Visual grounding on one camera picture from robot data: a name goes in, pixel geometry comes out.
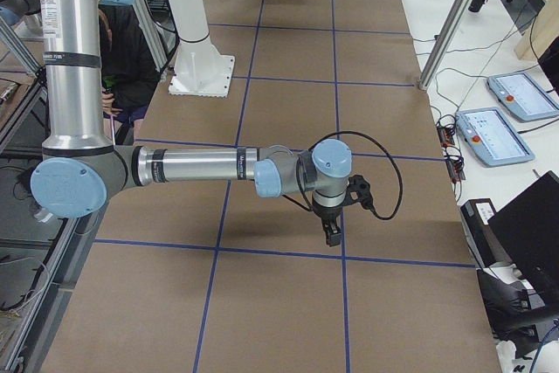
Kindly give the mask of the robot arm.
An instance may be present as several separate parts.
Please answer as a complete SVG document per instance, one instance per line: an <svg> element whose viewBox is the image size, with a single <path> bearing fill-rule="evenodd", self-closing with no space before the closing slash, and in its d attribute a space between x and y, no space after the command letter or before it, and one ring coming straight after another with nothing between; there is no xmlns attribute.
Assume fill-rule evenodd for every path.
<svg viewBox="0 0 559 373"><path fill-rule="evenodd" d="M308 151L157 149L114 145L104 134L98 7L101 0L39 0L50 136L31 175L35 200L60 218L82 218L119 192L151 183L251 180L261 197L310 192L326 242L337 246L336 220L349 202L349 147L328 135ZM134 0L111 0L130 4Z"/></svg>

